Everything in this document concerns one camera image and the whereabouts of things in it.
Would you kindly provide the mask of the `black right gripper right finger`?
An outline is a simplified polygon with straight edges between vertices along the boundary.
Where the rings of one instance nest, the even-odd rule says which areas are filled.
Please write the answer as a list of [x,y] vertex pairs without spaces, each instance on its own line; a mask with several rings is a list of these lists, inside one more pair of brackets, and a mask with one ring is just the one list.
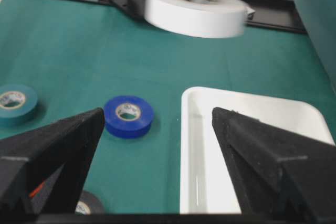
[[335,221],[335,146],[216,107],[212,126],[243,214]]

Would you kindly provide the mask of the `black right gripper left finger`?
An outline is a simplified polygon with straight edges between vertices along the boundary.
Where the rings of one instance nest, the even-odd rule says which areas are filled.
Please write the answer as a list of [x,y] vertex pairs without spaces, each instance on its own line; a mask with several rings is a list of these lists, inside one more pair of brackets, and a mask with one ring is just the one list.
[[1,215],[73,213],[103,129],[95,108],[1,139]]

